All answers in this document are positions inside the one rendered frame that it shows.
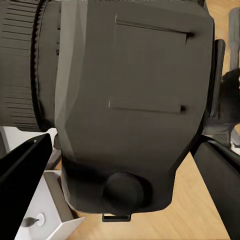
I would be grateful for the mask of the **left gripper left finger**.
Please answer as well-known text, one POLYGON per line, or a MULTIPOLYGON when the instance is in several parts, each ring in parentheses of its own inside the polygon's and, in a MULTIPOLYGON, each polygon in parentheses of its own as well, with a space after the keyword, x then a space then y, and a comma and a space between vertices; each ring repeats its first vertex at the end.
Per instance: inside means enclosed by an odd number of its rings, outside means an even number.
POLYGON ((0 240, 15 239, 52 151, 46 133, 0 158, 0 240))

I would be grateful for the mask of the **digital camera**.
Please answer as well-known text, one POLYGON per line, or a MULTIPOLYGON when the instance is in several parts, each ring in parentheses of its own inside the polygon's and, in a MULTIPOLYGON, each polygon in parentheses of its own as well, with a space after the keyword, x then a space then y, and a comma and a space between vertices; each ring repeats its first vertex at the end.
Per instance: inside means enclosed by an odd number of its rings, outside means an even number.
POLYGON ((0 0, 0 126, 56 128, 69 206, 130 222, 172 203, 225 48, 206 0, 0 0))

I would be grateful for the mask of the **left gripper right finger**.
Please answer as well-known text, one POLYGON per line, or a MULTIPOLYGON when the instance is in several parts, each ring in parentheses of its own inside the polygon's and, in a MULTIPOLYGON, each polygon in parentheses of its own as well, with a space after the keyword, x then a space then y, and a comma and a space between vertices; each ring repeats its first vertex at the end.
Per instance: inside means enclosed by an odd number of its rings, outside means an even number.
POLYGON ((240 155, 211 136, 190 150, 231 240, 240 240, 240 155))

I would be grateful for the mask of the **camera tripod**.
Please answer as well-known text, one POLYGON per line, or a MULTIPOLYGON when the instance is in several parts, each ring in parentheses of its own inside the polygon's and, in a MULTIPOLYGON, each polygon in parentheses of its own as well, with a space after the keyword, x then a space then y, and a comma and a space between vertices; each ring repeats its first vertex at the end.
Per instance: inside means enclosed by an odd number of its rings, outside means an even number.
POLYGON ((240 155, 240 134, 235 130, 240 124, 240 7, 228 14, 228 48, 229 72, 220 83, 218 110, 207 119, 202 135, 211 136, 240 155))

